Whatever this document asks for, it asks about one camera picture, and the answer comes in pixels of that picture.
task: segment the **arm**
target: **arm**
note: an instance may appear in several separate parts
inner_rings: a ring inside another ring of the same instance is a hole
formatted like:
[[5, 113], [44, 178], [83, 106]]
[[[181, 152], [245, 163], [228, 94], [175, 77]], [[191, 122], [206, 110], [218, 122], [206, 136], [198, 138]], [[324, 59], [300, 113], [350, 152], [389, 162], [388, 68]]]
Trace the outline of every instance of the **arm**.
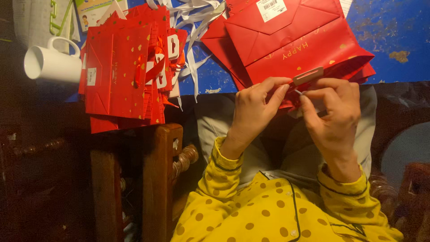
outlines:
[[[173, 242], [199, 241], [231, 214], [243, 151], [276, 114], [289, 81], [290, 78], [268, 78], [237, 93], [232, 126], [227, 137], [216, 138], [199, 187], [188, 196]], [[266, 103], [267, 92], [272, 89], [276, 90]]]
[[[360, 119], [359, 88], [345, 80], [324, 78], [301, 96], [304, 119], [315, 145], [327, 164], [318, 173], [326, 212], [347, 224], [365, 225], [376, 237], [402, 240], [381, 212], [380, 202], [369, 194], [370, 184], [353, 149]], [[323, 99], [327, 115], [320, 118], [311, 99]]]

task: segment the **white mug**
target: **white mug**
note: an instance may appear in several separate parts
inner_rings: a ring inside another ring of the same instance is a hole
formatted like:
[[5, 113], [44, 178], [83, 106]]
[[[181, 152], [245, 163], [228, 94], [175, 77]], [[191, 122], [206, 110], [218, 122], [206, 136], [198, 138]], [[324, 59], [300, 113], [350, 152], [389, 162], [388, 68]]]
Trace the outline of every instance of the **white mug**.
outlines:
[[[55, 40], [67, 41], [75, 49], [74, 55], [59, 52], [53, 46]], [[79, 47], [73, 41], [63, 37], [52, 37], [48, 48], [33, 46], [24, 57], [24, 70], [31, 79], [44, 78], [53, 81], [79, 83], [82, 61], [79, 59]]]

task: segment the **shirt cuff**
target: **shirt cuff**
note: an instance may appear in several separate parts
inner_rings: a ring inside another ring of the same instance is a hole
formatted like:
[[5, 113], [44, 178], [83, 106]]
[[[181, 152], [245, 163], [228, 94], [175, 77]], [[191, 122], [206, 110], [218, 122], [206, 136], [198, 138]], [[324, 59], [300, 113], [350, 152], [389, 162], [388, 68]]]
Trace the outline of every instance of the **shirt cuff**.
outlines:
[[344, 196], [359, 196], [367, 191], [368, 183], [367, 177], [363, 172], [363, 169], [360, 165], [361, 176], [360, 178], [352, 183], [340, 183], [333, 178], [329, 177], [327, 174], [323, 172], [327, 164], [324, 164], [320, 167], [319, 173], [317, 175], [317, 179], [322, 189], [327, 189], [329, 191], [335, 192]]
[[229, 160], [221, 155], [219, 149], [224, 143], [226, 137], [217, 137], [215, 139], [214, 148], [212, 149], [212, 160], [216, 167], [223, 171], [236, 171], [243, 163], [243, 153], [237, 160]]

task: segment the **turned wooden spindle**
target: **turned wooden spindle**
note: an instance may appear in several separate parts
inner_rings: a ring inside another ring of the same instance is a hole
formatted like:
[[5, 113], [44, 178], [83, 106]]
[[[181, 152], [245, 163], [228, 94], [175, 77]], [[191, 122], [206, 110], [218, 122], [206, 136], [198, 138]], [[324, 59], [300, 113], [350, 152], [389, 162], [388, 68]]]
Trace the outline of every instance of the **turned wooden spindle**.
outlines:
[[182, 149], [182, 153], [178, 155], [178, 161], [173, 162], [172, 178], [175, 180], [179, 177], [179, 174], [183, 171], [188, 170], [190, 164], [197, 161], [199, 153], [197, 148], [191, 144]]
[[370, 174], [370, 196], [381, 202], [381, 211], [387, 216], [388, 222], [394, 225], [394, 208], [397, 205], [397, 192], [388, 184], [387, 178], [382, 174]]
[[37, 153], [41, 153], [42, 151], [46, 151], [46, 150], [59, 149], [65, 143], [66, 143], [66, 141], [63, 138], [58, 138], [58, 139], [51, 140], [51, 141], [49, 141], [45, 144], [41, 144], [41, 145], [30, 145], [27, 147], [15, 147], [13, 151], [17, 157], [22, 157], [22, 156], [25, 157], [25, 156], [35, 155]]

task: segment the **yellow sleeve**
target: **yellow sleeve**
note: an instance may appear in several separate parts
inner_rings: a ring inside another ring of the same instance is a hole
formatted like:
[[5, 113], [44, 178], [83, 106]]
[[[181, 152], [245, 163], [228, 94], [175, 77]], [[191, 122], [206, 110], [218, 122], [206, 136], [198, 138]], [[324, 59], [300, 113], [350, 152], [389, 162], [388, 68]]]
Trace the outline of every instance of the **yellow sleeve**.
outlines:
[[387, 217], [381, 212], [380, 202], [370, 196], [370, 183], [361, 166], [361, 177], [353, 183], [335, 181], [324, 172], [326, 166], [321, 167], [317, 177], [320, 194], [330, 216], [347, 224], [365, 225], [369, 233], [376, 233], [377, 237], [403, 240], [400, 231], [390, 228]]
[[188, 196], [187, 205], [179, 218], [172, 242], [199, 241], [230, 215], [231, 198], [236, 194], [243, 154], [229, 160], [219, 152], [225, 137], [215, 139], [209, 164], [199, 187]]

